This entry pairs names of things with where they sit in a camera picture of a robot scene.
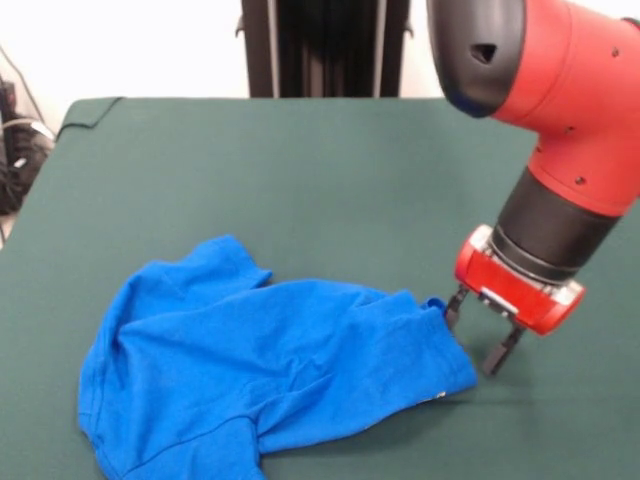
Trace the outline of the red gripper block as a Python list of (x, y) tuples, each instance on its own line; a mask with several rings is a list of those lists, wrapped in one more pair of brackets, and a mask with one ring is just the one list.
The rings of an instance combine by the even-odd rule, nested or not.
[(513, 326), (487, 355), (482, 364), (486, 376), (500, 371), (524, 335), (524, 328), (541, 336), (551, 333), (573, 313), (586, 293), (584, 286), (573, 279), (552, 285), (511, 269), (494, 252), (490, 244), (492, 233), (490, 226), (481, 224), (461, 247), (454, 268), (459, 285), (444, 313), (447, 326), (453, 331), (470, 291), (521, 326)]

